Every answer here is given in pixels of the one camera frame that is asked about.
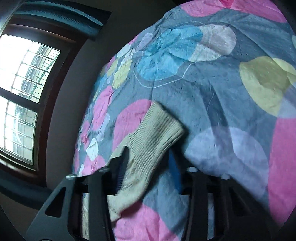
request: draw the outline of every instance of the window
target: window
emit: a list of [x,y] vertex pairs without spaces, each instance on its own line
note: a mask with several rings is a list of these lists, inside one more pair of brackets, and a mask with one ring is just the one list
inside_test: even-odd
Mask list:
[[71,30],[12,18],[0,37],[0,168],[45,186],[50,119],[71,63],[86,41]]

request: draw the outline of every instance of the gray wall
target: gray wall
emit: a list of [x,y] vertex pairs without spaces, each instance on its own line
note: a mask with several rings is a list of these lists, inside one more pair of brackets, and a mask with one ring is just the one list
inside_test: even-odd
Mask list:
[[170,0],[79,0],[112,12],[97,41],[88,40],[74,60],[57,98],[46,150],[46,180],[54,189],[70,172],[89,94],[100,69],[135,35],[175,7]]

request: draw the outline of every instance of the mattress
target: mattress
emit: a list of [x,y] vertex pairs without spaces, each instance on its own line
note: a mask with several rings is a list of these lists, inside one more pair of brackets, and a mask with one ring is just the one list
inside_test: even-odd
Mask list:
[[[73,173],[104,166],[158,101],[187,132],[184,156],[206,174],[230,174],[282,225],[296,204],[295,47],[294,32],[269,0],[175,7],[103,67],[78,134]],[[114,224],[117,240],[181,239],[189,197],[178,194],[166,165],[152,183]],[[88,201],[84,194],[87,239]],[[213,228],[210,223],[208,238]]]

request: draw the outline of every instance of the beige sock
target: beige sock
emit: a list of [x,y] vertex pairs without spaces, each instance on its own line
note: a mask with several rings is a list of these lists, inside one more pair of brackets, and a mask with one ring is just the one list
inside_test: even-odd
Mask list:
[[154,102],[140,126],[114,150],[110,160],[121,156],[125,146],[129,148],[129,160],[121,190],[116,196],[107,196],[112,222],[120,218],[123,210],[140,200],[164,153],[183,132],[182,125]]

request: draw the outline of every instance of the window frame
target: window frame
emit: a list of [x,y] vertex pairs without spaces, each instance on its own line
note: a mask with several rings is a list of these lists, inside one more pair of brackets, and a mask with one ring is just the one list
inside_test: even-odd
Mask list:
[[60,51],[44,84],[39,103],[0,88],[0,95],[37,113],[33,138],[33,165],[0,150],[0,169],[27,182],[46,187],[47,136],[54,105],[63,80],[79,50],[87,40],[78,32],[41,17],[13,17],[2,35],[29,39]]

